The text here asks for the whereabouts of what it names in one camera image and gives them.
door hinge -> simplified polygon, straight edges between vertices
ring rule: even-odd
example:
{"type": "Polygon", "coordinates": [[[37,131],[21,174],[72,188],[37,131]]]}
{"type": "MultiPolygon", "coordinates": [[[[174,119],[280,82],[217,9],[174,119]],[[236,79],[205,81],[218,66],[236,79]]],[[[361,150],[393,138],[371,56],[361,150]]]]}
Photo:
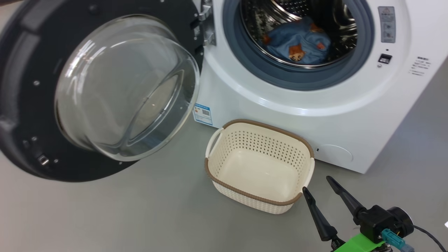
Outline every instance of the door hinge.
{"type": "Polygon", "coordinates": [[[198,16],[204,34],[204,46],[216,45],[215,21],[213,19],[212,0],[202,0],[201,13],[198,16]]]}

beige plastic basket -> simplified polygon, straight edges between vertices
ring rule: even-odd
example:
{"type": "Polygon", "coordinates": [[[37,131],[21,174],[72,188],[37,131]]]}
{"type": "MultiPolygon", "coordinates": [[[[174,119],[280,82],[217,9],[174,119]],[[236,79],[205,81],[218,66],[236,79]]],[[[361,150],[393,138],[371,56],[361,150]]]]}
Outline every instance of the beige plastic basket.
{"type": "Polygon", "coordinates": [[[297,135],[240,119],[212,135],[205,170],[216,189],[227,197],[280,214],[288,211],[302,195],[302,188],[308,186],[314,153],[297,135]]]}

laundry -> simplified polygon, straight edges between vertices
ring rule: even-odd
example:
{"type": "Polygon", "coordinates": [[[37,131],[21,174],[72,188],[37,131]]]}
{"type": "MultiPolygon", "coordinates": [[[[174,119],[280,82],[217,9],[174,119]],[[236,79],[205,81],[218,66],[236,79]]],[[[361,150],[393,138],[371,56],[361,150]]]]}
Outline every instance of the laundry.
{"type": "Polygon", "coordinates": [[[261,41],[271,54],[301,64],[325,62],[331,40],[310,17],[283,23],[267,33],[261,41]]]}

floor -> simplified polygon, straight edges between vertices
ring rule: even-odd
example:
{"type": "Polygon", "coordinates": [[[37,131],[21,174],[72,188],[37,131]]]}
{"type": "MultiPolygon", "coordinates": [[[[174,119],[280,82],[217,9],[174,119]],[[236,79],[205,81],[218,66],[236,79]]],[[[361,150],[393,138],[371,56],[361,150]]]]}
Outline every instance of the floor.
{"type": "MultiPolygon", "coordinates": [[[[447,79],[440,71],[367,174],[317,162],[309,189],[340,238],[359,230],[327,175],[368,208],[403,208],[448,247],[447,79]]],[[[155,155],[86,183],[39,179],[1,155],[1,251],[330,251],[303,199],[270,215],[213,187],[203,159],[214,130],[189,120],[155,155]]],[[[416,251],[438,250],[418,231],[406,240],[416,251]]]]}

front-load washer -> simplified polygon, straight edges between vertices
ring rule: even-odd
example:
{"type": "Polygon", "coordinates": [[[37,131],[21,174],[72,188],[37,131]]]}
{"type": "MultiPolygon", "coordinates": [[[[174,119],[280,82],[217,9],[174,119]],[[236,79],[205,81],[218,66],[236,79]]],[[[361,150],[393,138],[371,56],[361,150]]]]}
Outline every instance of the front-load washer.
{"type": "Polygon", "coordinates": [[[306,138],[316,158],[368,167],[445,59],[441,0],[29,0],[0,7],[0,149],[80,182],[162,148],[187,117],[247,118],[306,138]],[[14,14],[8,23],[4,17],[14,14]],[[312,16],[325,62],[259,45],[312,16]]]}
{"type": "Polygon", "coordinates": [[[195,120],[245,118],[309,141],[315,157],[365,173],[448,54],[446,1],[214,0],[195,120]],[[332,39],[319,65],[260,46],[284,22],[314,17],[332,39]]]}

